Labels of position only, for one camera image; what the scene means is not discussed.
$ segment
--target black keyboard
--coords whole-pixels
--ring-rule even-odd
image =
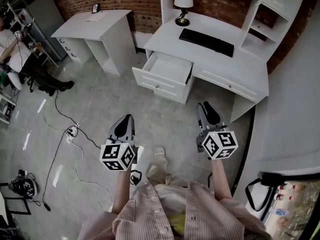
[[[213,36],[202,34],[190,29],[184,28],[182,30],[181,35],[179,36],[179,39],[199,45],[199,46],[209,48],[211,50],[216,51],[217,53],[227,55],[231,58],[234,55],[235,46],[233,44],[222,41]]]

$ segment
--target gray floor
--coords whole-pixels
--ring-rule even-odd
[[[139,67],[142,67],[145,54],[139,56]],[[147,167],[152,160],[154,147],[163,146],[169,160],[169,173],[207,184],[210,164],[207,156],[197,153],[195,142],[200,132],[196,105],[209,101],[228,121],[234,100],[232,92],[196,79],[186,105],[182,105],[155,96],[153,91],[138,86],[131,70],[117,77],[101,71],[95,60],[79,65],[72,63],[69,58],[61,63],[60,69],[58,78],[74,80],[75,86],[59,93],[57,106],[62,113],[79,122],[79,127],[98,146],[105,143],[110,126],[130,113],[135,120],[135,143],[144,147],[143,167]],[[38,113],[44,99],[47,100],[45,107]],[[0,182],[14,179],[19,169],[27,170],[36,177],[38,199],[42,197],[46,177],[62,136],[61,131],[47,126],[44,116],[48,124],[58,130],[73,125],[71,120],[61,116],[55,109],[55,96],[49,97],[39,90],[30,93],[28,86],[25,86],[19,94],[11,124],[6,126],[0,122]],[[235,131],[239,144],[236,153],[223,161],[230,186],[239,169],[249,123],[250,115],[247,113],[229,125]],[[113,198],[117,173],[109,172],[99,162],[100,150],[82,133],[73,143],[81,146],[85,155],[77,167],[79,177],[105,186]],[[52,212],[30,203],[32,215],[15,215],[21,230],[26,231],[30,239],[75,240],[81,224],[88,216],[110,207],[105,189],[77,179],[74,166],[81,158],[81,151],[68,144],[66,137],[63,137],[45,193],[45,200]],[[53,180],[59,167],[62,170],[54,187]],[[1,191],[4,196],[14,195],[6,188]],[[8,205],[13,210],[23,209],[22,203],[17,201],[10,201]]]

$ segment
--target lamp base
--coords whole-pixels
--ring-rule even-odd
[[[181,26],[181,27],[186,27],[186,26],[189,26],[190,21],[184,17],[179,17],[179,18],[175,19],[175,24],[177,24],[178,26]]]

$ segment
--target black strap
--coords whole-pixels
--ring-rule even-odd
[[[252,186],[252,185],[257,184],[257,183],[259,183],[259,182],[261,182],[261,179],[260,179],[260,178],[257,178],[257,179],[255,179],[254,181],[252,181],[252,182],[251,182],[248,186],[246,186],[246,188],[245,188],[245,194],[246,194],[246,197],[248,198],[249,204],[251,205],[252,209],[254,209],[256,212],[261,211],[261,210],[266,206],[266,204],[267,204],[267,202],[268,202],[268,200],[269,200],[269,198],[270,198],[271,192],[272,192],[272,187],[269,186],[269,188],[268,188],[268,193],[266,194],[266,197],[265,197],[265,199],[264,199],[264,201],[263,201],[260,209],[256,209],[255,204],[254,204],[254,201],[253,201],[252,196],[251,196],[251,192],[250,192],[250,190],[249,190],[249,186]]]

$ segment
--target white wall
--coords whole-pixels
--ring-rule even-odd
[[[320,172],[320,2],[283,62],[269,77],[269,97],[256,107],[247,161],[234,198],[259,171]]]

